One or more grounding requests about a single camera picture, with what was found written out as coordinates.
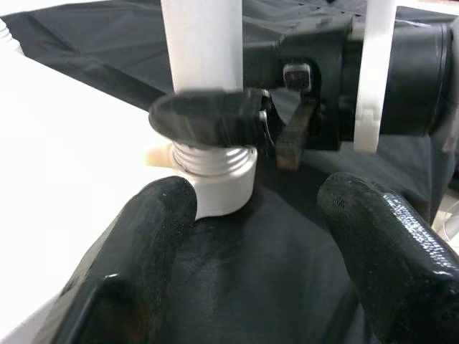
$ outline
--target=white plastic rod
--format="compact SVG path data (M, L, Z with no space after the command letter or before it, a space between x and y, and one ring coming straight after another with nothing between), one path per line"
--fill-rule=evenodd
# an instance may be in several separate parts
M366 5L354 131L356 151L377 151L396 11L397 0L368 0Z
M242 89L242 1L161 5L175 92Z
M161 6L175 92L241 90L242 0L161 0ZM254 148L200 150L175 143L171 151L176 174L196 191L197 219L244 206L256 161Z

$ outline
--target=black fabric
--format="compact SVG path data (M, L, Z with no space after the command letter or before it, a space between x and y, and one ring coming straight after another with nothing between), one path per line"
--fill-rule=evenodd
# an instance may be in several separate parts
M244 40L275 40L310 16L364 10L361 0L245 0ZM398 17L450 20L407 9ZM59 6L4 21L25 55L140 108L172 91L159 0ZM284 118L298 104L285 90L273 98ZM185 236L160 343L372 343L323 229L318 188L331 173L351 172L400 192L432 221L454 166L455 156L429 137L381 137L376 155L356 153L351 143L340 152L308 151L296 173L260 156L249 204L200 220Z

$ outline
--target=black tube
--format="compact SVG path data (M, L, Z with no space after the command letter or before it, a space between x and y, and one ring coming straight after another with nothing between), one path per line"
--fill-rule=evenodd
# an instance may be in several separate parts
M426 135L443 109L452 40L446 24L399 24L394 31L381 134ZM344 47L340 96L343 140L354 136L361 40Z

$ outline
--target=white plastic clip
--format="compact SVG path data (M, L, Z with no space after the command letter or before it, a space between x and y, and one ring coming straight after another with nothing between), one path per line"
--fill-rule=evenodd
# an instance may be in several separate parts
M357 95L354 149L375 153L389 72L397 0L368 0Z

